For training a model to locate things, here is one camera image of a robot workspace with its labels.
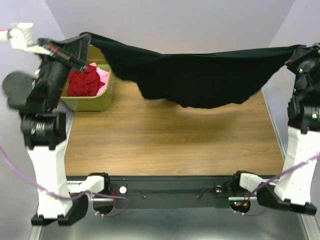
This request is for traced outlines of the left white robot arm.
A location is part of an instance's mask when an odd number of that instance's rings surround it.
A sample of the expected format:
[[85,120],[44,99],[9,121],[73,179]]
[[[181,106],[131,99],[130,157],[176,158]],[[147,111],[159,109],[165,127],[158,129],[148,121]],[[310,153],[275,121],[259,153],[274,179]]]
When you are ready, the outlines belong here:
[[31,224],[46,226],[57,222],[70,226],[86,215],[93,195],[106,197],[111,193],[107,173],[91,173],[74,191],[68,190],[67,117],[56,110],[71,70],[82,72],[87,68],[91,36],[86,33],[62,41],[32,40],[14,36],[13,31],[7,31],[6,36],[13,48],[41,59],[34,75],[13,71],[2,82],[8,106],[19,112],[24,145],[35,172],[38,207]]

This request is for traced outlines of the black t shirt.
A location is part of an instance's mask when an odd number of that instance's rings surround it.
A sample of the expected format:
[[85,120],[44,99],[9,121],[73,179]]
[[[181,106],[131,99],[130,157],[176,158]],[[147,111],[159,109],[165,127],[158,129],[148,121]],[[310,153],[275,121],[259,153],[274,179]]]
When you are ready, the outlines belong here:
[[284,66],[299,45],[215,53],[159,53],[95,33],[113,73],[137,85],[147,100],[165,99],[183,108],[242,104]]

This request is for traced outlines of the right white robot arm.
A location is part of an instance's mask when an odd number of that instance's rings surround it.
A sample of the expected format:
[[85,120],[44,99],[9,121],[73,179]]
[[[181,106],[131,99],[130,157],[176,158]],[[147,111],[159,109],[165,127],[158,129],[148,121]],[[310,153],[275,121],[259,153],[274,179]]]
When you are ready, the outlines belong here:
[[285,63],[295,75],[287,106],[288,146],[282,172],[270,179],[238,170],[230,182],[231,192],[242,195],[233,209],[246,215],[251,196],[260,206],[314,216],[311,185],[320,157],[320,45],[300,47]]

